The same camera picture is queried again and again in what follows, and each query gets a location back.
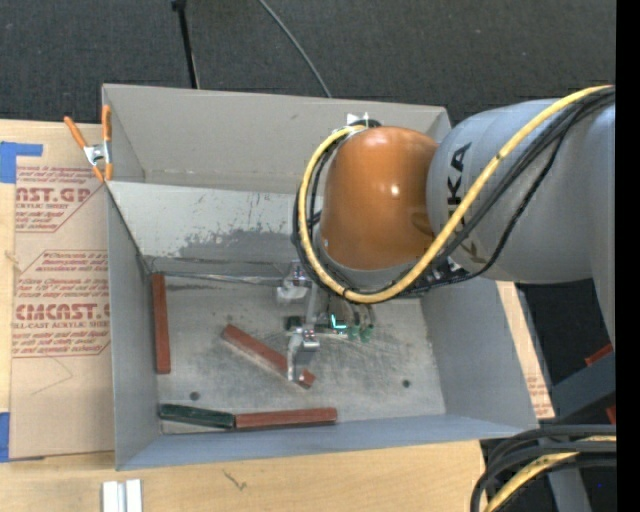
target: yellow cable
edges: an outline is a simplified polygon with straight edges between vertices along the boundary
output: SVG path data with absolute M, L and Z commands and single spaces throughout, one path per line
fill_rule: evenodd
M 615 441 L 616 436 L 591 436 L 581 441 Z M 493 512 L 499 506 L 501 506 L 510 496 L 513 495 L 520 487 L 526 482 L 533 479 L 536 475 L 539 475 L 543 471 L 555 466 L 556 464 L 566 461 L 572 457 L 579 455 L 579 452 L 561 452 L 552 453 L 549 455 L 543 455 L 537 458 L 533 462 L 527 464 L 524 468 L 518 471 L 502 488 L 496 493 L 491 501 L 484 508 L 483 512 Z
M 416 262 L 413 268 L 407 272 L 402 279 L 400 279 L 397 283 L 389 288 L 381 290 L 375 293 L 358 293 L 352 290 L 347 290 L 344 286 L 340 285 L 335 279 L 333 279 L 326 270 L 322 267 L 318 258 L 315 255 L 313 250 L 311 239 L 309 236 L 309 230 L 307 227 L 307 219 L 306 219 L 306 197 L 307 197 L 307 189 L 309 187 L 309 181 L 311 179 L 311 174 L 313 169 L 316 166 L 318 159 L 322 156 L 322 154 L 326 151 L 326 149 L 337 139 L 340 137 L 347 135 L 352 131 L 357 131 L 365 128 L 364 126 L 356 126 L 356 127 L 346 127 L 335 133 L 333 133 L 327 140 L 325 140 L 319 147 L 316 149 L 315 153 L 311 157 L 309 161 L 309 165 L 305 171 L 303 176 L 302 185 L 300 186 L 300 193 L 298 197 L 298 219 L 300 225 L 300 241 L 302 248 L 309 259 L 313 270 L 318 274 L 320 280 L 328 286 L 331 290 L 336 292 L 339 295 L 342 295 L 347 300 L 352 302 L 359 302 L 363 304 L 375 304 L 376 302 L 383 302 L 385 300 L 389 300 L 395 297 L 400 292 L 404 291 L 413 281 L 415 281 L 420 274 L 424 272 L 424 270 L 429 266 L 433 258 L 437 255 L 440 249 L 447 242 L 449 236 L 454 232 L 459 222 L 462 220 L 462 217 L 467 212 L 473 201 L 476 199 L 482 188 L 485 186 L 489 178 L 495 172 L 495 170 L 500 165 L 501 161 L 506 158 L 517 146 L 520 144 L 531 132 L 533 132 L 536 128 L 538 128 L 542 123 L 544 123 L 547 119 L 549 119 L 552 115 L 556 114 L 567 105 L 574 103 L 589 94 L 592 94 L 595 91 L 600 89 L 605 89 L 608 87 L 612 87 L 611 85 L 602 85 L 596 87 L 589 87 L 586 89 L 582 89 L 581 91 L 570 94 L 564 98 L 559 99 L 554 102 L 542 112 L 540 112 L 537 116 L 535 116 L 531 121 L 529 121 L 526 125 L 524 125 L 509 141 L 502 146 L 500 151 L 491 159 L 491 161 L 486 165 L 480 175 L 476 178 L 476 181 L 471 185 L 469 191 L 464 196 L 458 208 L 453 212 L 449 221 L 444 225 L 440 234 L 433 241 L 427 252 Z

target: blue tape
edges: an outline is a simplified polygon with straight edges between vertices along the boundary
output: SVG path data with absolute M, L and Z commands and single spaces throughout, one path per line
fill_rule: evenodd
M 0 463 L 9 461 L 9 413 L 0 412 Z
M 0 183 L 16 182 L 16 159 L 19 156 L 42 156 L 42 144 L 0 142 Z

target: dark floor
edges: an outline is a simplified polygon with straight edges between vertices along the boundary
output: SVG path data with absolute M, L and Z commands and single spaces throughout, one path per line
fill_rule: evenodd
M 332 96 L 442 105 L 453 124 L 616 80 L 615 0 L 269 5 Z M 186 16 L 201 88 L 326 94 L 258 0 L 188 0 Z M 191 85 L 170 0 L 0 0 L 0 72 L 8 119 L 97 122 L 104 82 Z M 522 289 L 554 383 L 607 343 L 592 282 Z M 615 478 L 584 480 L 594 511 L 617 509 Z M 536 483 L 510 510 L 554 510 L 547 487 Z

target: wooden stick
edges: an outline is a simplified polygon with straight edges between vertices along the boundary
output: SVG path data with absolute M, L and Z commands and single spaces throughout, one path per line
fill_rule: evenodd
M 273 350 L 232 324 L 228 324 L 225 327 L 224 331 L 222 331 L 222 337 L 252 358 L 266 364 L 269 368 L 287 378 L 287 358 L 280 352 Z M 314 380 L 316 380 L 315 375 L 308 370 L 303 370 L 300 380 L 295 383 L 304 388 L 310 388 Z
M 334 407 L 255 412 L 248 414 L 236 414 L 236 429 L 248 430 L 332 425 L 337 420 L 338 411 Z
M 171 373 L 171 349 L 169 344 L 167 292 L 163 274 L 151 275 L 151 291 L 153 295 L 156 372 L 161 375 L 166 375 Z

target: orange clip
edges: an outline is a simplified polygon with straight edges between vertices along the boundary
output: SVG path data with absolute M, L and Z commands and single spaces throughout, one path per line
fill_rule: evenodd
M 84 151 L 87 160 L 91 164 L 93 174 L 104 183 L 104 180 L 111 180 L 113 176 L 113 163 L 111 162 L 111 107 L 104 105 L 102 107 L 102 143 L 89 146 L 80 129 L 76 126 L 69 116 L 64 117 L 66 124 L 71 131 L 71 136 L 77 142 L 80 149 Z M 105 175 L 98 168 L 97 161 L 101 158 L 105 159 Z

